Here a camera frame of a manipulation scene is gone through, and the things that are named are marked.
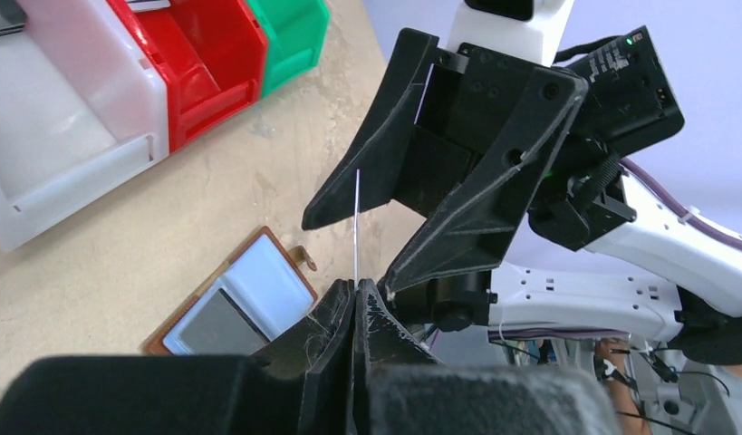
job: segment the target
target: wire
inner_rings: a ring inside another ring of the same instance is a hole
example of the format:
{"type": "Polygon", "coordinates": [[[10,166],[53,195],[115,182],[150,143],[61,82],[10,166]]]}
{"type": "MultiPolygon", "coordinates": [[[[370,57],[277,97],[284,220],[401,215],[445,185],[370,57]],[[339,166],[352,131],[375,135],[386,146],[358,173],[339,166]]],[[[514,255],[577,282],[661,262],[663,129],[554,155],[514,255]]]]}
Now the wire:
{"type": "Polygon", "coordinates": [[[677,383],[679,381],[678,369],[667,365],[661,358],[656,357],[655,359],[656,361],[661,361],[661,363],[664,364],[664,367],[659,367],[653,363],[652,358],[655,357],[653,354],[647,355],[645,353],[640,353],[640,356],[651,367],[653,372],[659,375],[662,382],[677,383]]]}
{"type": "Polygon", "coordinates": [[[589,54],[597,50],[598,48],[606,45],[607,43],[613,41],[614,39],[617,39],[618,37],[619,36],[608,36],[602,39],[598,39],[593,43],[582,43],[581,45],[575,45],[571,48],[566,48],[565,50],[557,52],[557,54],[554,56],[553,63],[570,61],[579,54],[589,54]]]}
{"type": "Polygon", "coordinates": [[[550,353],[554,353],[554,349],[552,348],[552,342],[550,340],[543,340],[541,346],[539,347],[539,361],[538,361],[538,363],[539,364],[548,364],[549,363],[549,354],[550,353]]]}
{"type": "Polygon", "coordinates": [[[429,338],[431,338],[432,334],[434,334],[435,331],[437,330],[438,330],[438,327],[435,324],[430,326],[429,329],[427,329],[427,331],[424,332],[424,336],[421,337],[421,341],[425,343],[429,338]]]}
{"type": "Polygon", "coordinates": [[[360,169],[357,169],[356,179],[354,181],[354,220],[352,221],[352,255],[353,255],[353,267],[354,267],[354,288],[357,290],[357,286],[360,284],[357,278],[357,220],[360,215],[360,169]]]}
{"type": "Polygon", "coordinates": [[[435,342],[438,340],[438,337],[440,337],[440,330],[439,328],[435,331],[435,336],[432,337],[432,343],[429,344],[429,349],[432,350],[432,348],[435,347],[435,342]]]}
{"type": "Polygon", "coordinates": [[[534,354],[532,354],[532,353],[530,353],[530,352],[528,352],[528,351],[526,351],[524,349],[520,349],[519,347],[513,346],[512,344],[503,343],[503,342],[492,342],[492,341],[488,341],[488,342],[491,343],[491,344],[498,345],[498,346],[503,346],[503,347],[505,347],[507,349],[511,349],[511,350],[513,350],[515,352],[524,353],[524,354],[530,356],[531,358],[535,359],[536,361],[539,361],[539,357],[538,356],[536,356],[536,355],[534,355],[534,354]]]}
{"type": "Polygon", "coordinates": [[[594,329],[552,329],[533,328],[503,331],[504,324],[499,325],[498,331],[488,331],[488,338],[505,340],[534,340],[536,338],[562,338],[565,340],[592,340],[600,337],[623,335],[623,331],[594,330],[594,329]]]}
{"type": "Polygon", "coordinates": [[[637,353],[646,353],[650,354],[653,351],[653,348],[650,347],[650,344],[648,344],[648,340],[643,339],[643,344],[645,344],[645,349],[638,349],[637,346],[632,346],[632,350],[637,353]]]}
{"type": "Polygon", "coordinates": [[[728,395],[728,397],[730,397],[730,389],[728,388],[728,386],[726,385],[726,383],[725,383],[725,382],[723,382],[723,381],[722,381],[722,380],[721,380],[720,378],[718,378],[717,376],[715,376],[715,375],[714,375],[714,374],[712,374],[712,373],[707,373],[707,372],[694,372],[694,371],[682,371],[682,372],[676,372],[676,373],[677,373],[677,374],[700,374],[700,375],[702,375],[702,376],[709,376],[710,378],[714,379],[715,381],[717,381],[717,382],[720,382],[720,385],[722,385],[722,386],[723,386],[723,388],[725,388],[725,389],[726,389],[726,394],[728,395]]]}
{"type": "MultiPolygon", "coordinates": [[[[660,348],[660,349],[654,349],[653,351],[654,351],[654,352],[659,352],[659,351],[668,351],[668,350],[673,350],[673,349],[670,349],[670,348],[667,348],[667,347],[662,347],[662,348],[660,348]]],[[[659,367],[656,367],[655,365],[653,365],[653,363],[652,363],[652,362],[650,361],[650,359],[648,358],[648,356],[646,356],[646,355],[642,355],[642,358],[643,358],[643,359],[645,360],[645,362],[646,362],[646,363],[648,363],[648,365],[649,365],[649,366],[650,366],[650,367],[651,367],[651,368],[653,369],[653,371],[655,371],[655,372],[658,372],[658,371],[660,371],[660,368],[659,368],[659,367]]],[[[725,382],[723,382],[723,380],[721,380],[720,378],[718,378],[717,376],[715,376],[715,375],[714,375],[714,374],[712,374],[712,373],[707,373],[707,372],[697,372],[697,371],[693,371],[693,370],[688,370],[688,371],[678,371],[678,369],[676,369],[675,367],[672,367],[672,366],[669,366],[669,369],[670,369],[670,370],[671,370],[672,372],[674,372],[675,374],[677,374],[677,375],[681,375],[681,374],[698,374],[698,375],[701,375],[701,376],[708,376],[708,377],[710,377],[710,378],[714,379],[715,381],[719,382],[719,383],[720,383],[720,385],[722,385],[722,386],[723,386],[723,388],[724,388],[724,389],[726,389],[726,395],[727,395],[728,397],[730,397],[730,388],[728,388],[728,386],[726,385],[726,383],[725,383],[725,382]]]]}
{"type": "Polygon", "coordinates": [[[645,421],[650,421],[651,423],[658,424],[659,426],[664,426],[665,428],[670,428],[672,430],[676,430],[677,432],[682,433],[684,435],[696,435],[693,432],[690,432],[690,431],[681,429],[681,428],[679,428],[677,426],[673,426],[671,424],[665,423],[664,421],[654,420],[651,417],[646,417],[644,415],[632,414],[632,413],[629,413],[629,412],[621,412],[621,411],[616,411],[616,413],[617,414],[621,414],[621,415],[625,415],[627,417],[633,417],[635,419],[641,419],[641,420],[645,420],[645,421]]]}
{"type": "MultiPolygon", "coordinates": [[[[677,201],[654,177],[652,177],[645,169],[641,168],[637,163],[624,158],[622,159],[622,166],[628,169],[643,186],[653,192],[653,195],[663,202],[664,205],[667,206],[667,208],[678,218],[683,218],[690,213],[687,208],[680,204],[679,201],[677,201]]],[[[742,252],[742,240],[729,236],[692,214],[686,222],[705,236],[742,252]]]]}
{"type": "MultiPolygon", "coordinates": [[[[502,329],[504,328],[504,319],[506,319],[504,313],[506,306],[504,304],[500,304],[499,307],[501,309],[501,321],[498,322],[498,337],[501,338],[502,342],[505,342],[506,340],[504,339],[504,332],[502,331],[502,329]]],[[[490,341],[490,331],[488,331],[488,341],[490,341]]]]}

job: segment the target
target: screw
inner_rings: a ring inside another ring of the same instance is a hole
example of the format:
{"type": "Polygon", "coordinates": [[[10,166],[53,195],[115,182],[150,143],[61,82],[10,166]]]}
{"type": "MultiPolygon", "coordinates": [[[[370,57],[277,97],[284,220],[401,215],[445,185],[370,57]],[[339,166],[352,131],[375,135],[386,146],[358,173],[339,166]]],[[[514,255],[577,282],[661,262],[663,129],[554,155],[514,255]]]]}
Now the screw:
{"type": "Polygon", "coordinates": [[[547,100],[554,100],[560,95],[560,87],[556,83],[548,83],[544,87],[543,95],[547,100]]]}
{"type": "Polygon", "coordinates": [[[678,415],[680,413],[680,406],[674,401],[666,401],[664,402],[664,410],[669,415],[678,415]]]}

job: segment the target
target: red storage bin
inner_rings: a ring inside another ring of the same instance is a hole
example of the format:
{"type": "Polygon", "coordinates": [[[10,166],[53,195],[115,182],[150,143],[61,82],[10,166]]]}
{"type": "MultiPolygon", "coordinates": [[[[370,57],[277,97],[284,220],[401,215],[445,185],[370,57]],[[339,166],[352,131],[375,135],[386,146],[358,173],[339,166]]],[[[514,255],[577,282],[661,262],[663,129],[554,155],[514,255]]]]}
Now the red storage bin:
{"type": "Polygon", "coordinates": [[[268,41],[245,0],[107,0],[168,88],[170,152],[261,98],[268,41]]]}

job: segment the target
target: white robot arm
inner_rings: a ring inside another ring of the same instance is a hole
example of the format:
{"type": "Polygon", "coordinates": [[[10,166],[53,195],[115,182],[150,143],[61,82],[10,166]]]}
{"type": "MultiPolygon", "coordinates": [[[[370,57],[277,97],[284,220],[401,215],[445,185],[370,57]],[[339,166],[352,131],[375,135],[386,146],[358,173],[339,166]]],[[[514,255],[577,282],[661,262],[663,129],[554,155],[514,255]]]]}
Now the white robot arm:
{"type": "MultiPolygon", "coordinates": [[[[632,172],[624,173],[622,183],[637,217],[585,248],[655,276],[546,272],[504,263],[491,273],[498,294],[492,329],[509,338],[622,332],[669,342],[683,328],[676,317],[682,311],[680,289],[722,314],[742,317],[742,250],[694,228],[689,216],[672,212],[632,172]]],[[[742,235],[712,225],[742,242],[742,235]]]]}

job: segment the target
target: green storage bin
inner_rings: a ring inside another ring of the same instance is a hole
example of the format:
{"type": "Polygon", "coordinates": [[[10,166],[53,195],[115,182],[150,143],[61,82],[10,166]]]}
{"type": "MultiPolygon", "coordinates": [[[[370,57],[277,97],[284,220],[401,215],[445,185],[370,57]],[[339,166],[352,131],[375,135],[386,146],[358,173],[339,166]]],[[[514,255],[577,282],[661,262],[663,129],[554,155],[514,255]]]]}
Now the green storage bin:
{"type": "Polygon", "coordinates": [[[262,98],[317,64],[328,31],[323,0],[247,0],[269,38],[262,98]]]}

